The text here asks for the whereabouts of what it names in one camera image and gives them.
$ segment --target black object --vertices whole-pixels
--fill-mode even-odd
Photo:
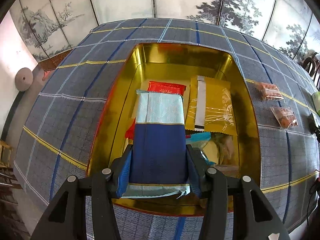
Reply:
[[[315,118],[316,117],[314,116],[314,114],[308,116],[309,130],[312,134],[316,134],[317,140],[320,143],[320,128],[317,125],[317,121]]]
[[[92,219],[96,240],[120,240],[111,198],[119,198],[128,183],[132,145],[113,161],[111,169],[91,177],[69,176],[37,224],[31,240],[85,240],[85,196],[92,196]],[[200,150],[187,145],[191,190],[208,198],[199,239],[223,240],[227,223],[228,195],[234,200],[233,239],[290,240],[278,215],[248,176],[224,176],[207,165]]]

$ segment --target clear plastic snack package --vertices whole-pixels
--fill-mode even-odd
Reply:
[[[280,93],[278,87],[274,84],[255,82],[254,86],[261,93],[262,101],[268,101],[268,100],[281,101],[281,100],[284,100],[284,97]]]
[[[297,126],[298,121],[294,116],[292,110],[283,108],[283,107],[270,107],[270,110],[273,112],[275,118],[278,120],[279,125],[283,129],[288,129],[291,126]]]

